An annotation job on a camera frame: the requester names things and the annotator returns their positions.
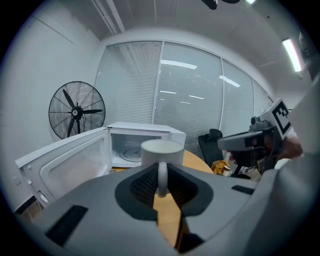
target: wooden table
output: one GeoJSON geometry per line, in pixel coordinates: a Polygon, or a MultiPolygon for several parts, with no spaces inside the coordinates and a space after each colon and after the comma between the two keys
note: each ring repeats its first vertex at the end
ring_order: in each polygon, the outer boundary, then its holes
{"type": "MultiPolygon", "coordinates": [[[[195,154],[184,151],[183,166],[213,174],[211,168],[195,154]]],[[[114,168],[117,172],[126,170],[126,168],[114,168]]],[[[174,246],[177,240],[178,228],[181,218],[181,211],[178,208],[171,194],[167,194],[164,198],[154,196],[153,209],[158,212],[158,228],[174,246]]]]}

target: white microwave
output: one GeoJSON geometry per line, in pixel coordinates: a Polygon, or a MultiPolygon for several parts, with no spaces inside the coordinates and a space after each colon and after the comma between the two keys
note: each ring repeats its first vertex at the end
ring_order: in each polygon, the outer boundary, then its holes
{"type": "Polygon", "coordinates": [[[153,139],[185,145],[186,134],[167,125],[115,122],[65,138],[15,161],[37,200],[46,207],[112,167],[141,165],[141,143],[153,139]]]}

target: white mug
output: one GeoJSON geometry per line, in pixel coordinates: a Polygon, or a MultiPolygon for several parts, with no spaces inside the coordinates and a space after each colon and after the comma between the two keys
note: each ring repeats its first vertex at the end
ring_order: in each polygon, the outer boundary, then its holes
{"type": "Polygon", "coordinates": [[[182,165],[184,160],[184,146],[169,139],[152,139],[141,144],[141,165],[159,163],[158,189],[160,198],[164,198],[168,188],[168,164],[182,165]]]}

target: black fan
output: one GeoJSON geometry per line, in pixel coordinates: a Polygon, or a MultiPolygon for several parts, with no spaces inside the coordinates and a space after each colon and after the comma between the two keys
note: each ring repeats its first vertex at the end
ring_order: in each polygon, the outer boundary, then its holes
{"type": "Polygon", "coordinates": [[[105,115],[105,103],[100,93],[82,81],[61,86],[49,106],[50,125],[61,139],[100,128],[105,115]]]}

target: ceiling light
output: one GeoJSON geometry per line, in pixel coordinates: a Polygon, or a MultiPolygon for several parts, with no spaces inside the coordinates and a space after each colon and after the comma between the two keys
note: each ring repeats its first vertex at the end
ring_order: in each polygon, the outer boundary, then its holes
{"type": "Polygon", "coordinates": [[[161,90],[160,93],[166,93],[166,94],[177,94],[176,92],[173,91],[168,91],[168,90],[161,90]]]}
{"type": "Polygon", "coordinates": [[[289,54],[289,57],[290,57],[291,62],[293,64],[294,70],[296,72],[301,71],[301,65],[299,62],[299,58],[298,58],[296,49],[295,49],[294,44],[292,43],[291,39],[289,39],[289,38],[284,39],[282,41],[282,43],[283,43],[287,53],[289,54]]]}
{"type": "Polygon", "coordinates": [[[232,81],[231,79],[225,77],[224,75],[220,75],[219,78],[224,80],[224,81],[226,81],[226,82],[228,82],[229,84],[231,84],[231,85],[233,85],[235,87],[240,87],[240,84],[236,83],[235,81],[232,81]]]}
{"type": "Polygon", "coordinates": [[[189,97],[197,98],[197,99],[201,99],[201,100],[204,100],[204,99],[205,99],[205,98],[201,98],[201,97],[197,97],[197,96],[192,96],[192,95],[189,95],[189,97]]]}
{"type": "Polygon", "coordinates": [[[166,60],[166,59],[162,59],[161,64],[179,66],[179,67],[184,67],[184,68],[193,69],[193,70],[195,70],[197,68],[197,66],[195,66],[195,65],[191,65],[191,64],[179,62],[179,61],[166,60]]]}

